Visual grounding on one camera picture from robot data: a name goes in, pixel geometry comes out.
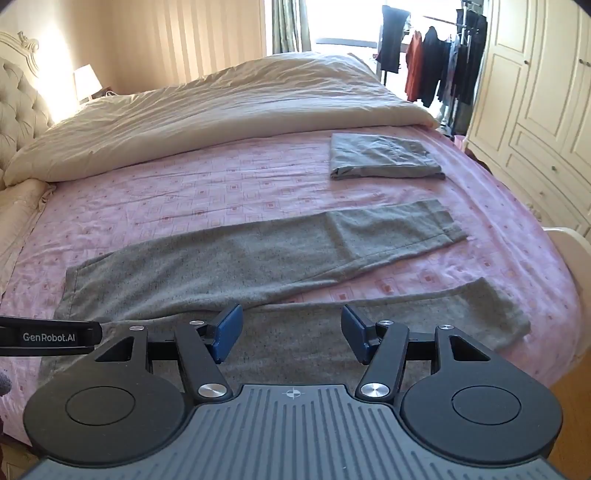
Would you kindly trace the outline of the grey speckled pants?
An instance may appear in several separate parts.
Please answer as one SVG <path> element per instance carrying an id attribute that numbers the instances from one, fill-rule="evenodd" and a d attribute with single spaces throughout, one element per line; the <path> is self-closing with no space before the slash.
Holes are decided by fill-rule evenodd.
<path id="1" fill-rule="evenodd" d="M 245 330 L 222 369 L 242 383 L 344 384 L 363 368 L 341 331 L 342 302 L 304 294 L 465 239 L 437 200 L 332 210 L 158 238 L 69 268 L 54 316 L 170 333 L 242 305 Z"/>

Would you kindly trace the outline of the beige pillow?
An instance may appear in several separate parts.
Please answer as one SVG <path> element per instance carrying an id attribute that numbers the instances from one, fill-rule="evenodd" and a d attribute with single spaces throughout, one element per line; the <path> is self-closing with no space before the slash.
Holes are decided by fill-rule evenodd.
<path id="1" fill-rule="evenodd" d="M 55 187 L 36 179 L 1 191 L 0 274 L 1 295 L 7 290 L 18 257 Z"/>

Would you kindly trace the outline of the folded grey pants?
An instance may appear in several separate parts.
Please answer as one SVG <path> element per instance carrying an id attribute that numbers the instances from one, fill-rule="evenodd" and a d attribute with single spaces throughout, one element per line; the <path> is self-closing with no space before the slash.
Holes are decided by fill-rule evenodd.
<path id="1" fill-rule="evenodd" d="M 353 133 L 332 135 L 329 176 L 332 180 L 446 179 L 441 165 L 420 141 Z"/>

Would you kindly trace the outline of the cream bed footboard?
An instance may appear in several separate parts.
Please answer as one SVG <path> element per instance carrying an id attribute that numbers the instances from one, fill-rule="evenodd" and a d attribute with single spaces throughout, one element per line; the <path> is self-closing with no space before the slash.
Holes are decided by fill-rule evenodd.
<path id="1" fill-rule="evenodd" d="M 578 232 L 567 227 L 545 227 L 555 248 L 576 284 L 586 334 L 590 333 L 590 286 L 591 286 L 591 248 L 590 243 Z"/>

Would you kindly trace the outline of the tufted beige headboard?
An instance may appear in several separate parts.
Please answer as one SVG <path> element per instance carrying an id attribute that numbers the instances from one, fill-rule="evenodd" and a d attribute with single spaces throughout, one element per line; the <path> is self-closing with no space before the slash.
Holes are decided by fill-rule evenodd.
<path id="1" fill-rule="evenodd" d="M 23 32 L 1 33 L 1 183 L 34 176 L 37 150 L 54 122 L 41 94 L 39 42 Z"/>

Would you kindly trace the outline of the white bedside lamp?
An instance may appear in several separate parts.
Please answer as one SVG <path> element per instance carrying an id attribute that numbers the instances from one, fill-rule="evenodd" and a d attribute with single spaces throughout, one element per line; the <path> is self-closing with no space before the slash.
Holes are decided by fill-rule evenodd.
<path id="1" fill-rule="evenodd" d="M 77 68 L 73 72 L 73 80 L 79 104 L 96 98 L 102 91 L 102 84 L 90 64 Z"/>

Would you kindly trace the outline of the cream duvet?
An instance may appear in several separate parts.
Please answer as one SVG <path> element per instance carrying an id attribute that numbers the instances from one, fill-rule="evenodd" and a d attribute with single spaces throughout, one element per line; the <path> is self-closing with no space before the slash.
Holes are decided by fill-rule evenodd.
<path id="1" fill-rule="evenodd" d="M 4 181 L 72 181 L 252 138 L 413 125 L 438 123 L 389 91 L 362 61 L 277 54 L 186 84 L 92 101 L 21 148 Z"/>

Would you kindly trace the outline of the cream wardrobe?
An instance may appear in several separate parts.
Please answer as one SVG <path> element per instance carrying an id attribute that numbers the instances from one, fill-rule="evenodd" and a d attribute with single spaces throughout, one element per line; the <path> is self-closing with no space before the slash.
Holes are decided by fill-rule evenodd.
<path id="1" fill-rule="evenodd" d="M 590 236 L 590 16 L 493 1 L 468 148 L 544 226 Z"/>

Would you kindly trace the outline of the patterned window curtain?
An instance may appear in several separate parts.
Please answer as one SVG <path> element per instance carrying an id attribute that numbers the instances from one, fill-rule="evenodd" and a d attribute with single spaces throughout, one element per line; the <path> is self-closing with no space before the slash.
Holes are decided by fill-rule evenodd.
<path id="1" fill-rule="evenodd" d="M 273 54 L 311 51 L 307 2 L 273 0 L 271 2 Z"/>

